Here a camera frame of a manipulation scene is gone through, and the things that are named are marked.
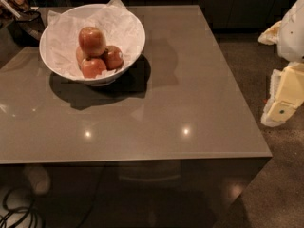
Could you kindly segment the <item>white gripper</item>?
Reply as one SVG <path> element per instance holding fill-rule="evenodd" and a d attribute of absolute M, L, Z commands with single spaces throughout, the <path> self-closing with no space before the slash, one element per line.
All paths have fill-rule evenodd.
<path fill-rule="evenodd" d="M 276 45 L 280 57 L 290 63 L 275 69 L 270 80 L 270 98 L 261 116 L 269 127 L 285 124 L 304 103 L 304 0 L 296 0 L 283 19 L 262 32 L 258 41 Z"/>

